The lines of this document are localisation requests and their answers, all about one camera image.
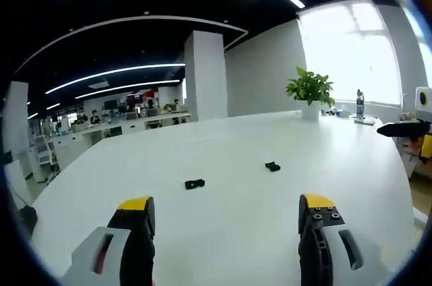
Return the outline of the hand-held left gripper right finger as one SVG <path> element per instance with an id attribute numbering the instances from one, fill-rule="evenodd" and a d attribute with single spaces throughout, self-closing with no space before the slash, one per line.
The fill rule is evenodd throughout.
<path id="1" fill-rule="evenodd" d="M 328 198 L 302 194 L 299 199 L 301 285 L 353 285 L 364 258 L 353 234 Z"/>

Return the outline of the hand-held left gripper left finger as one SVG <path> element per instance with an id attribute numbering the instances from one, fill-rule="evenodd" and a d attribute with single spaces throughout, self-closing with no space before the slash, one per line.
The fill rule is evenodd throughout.
<path id="1" fill-rule="evenodd" d="M 154 285 L 154 237 L 154 198 L 126 200 L 72 252 L 61 284 Z"/>

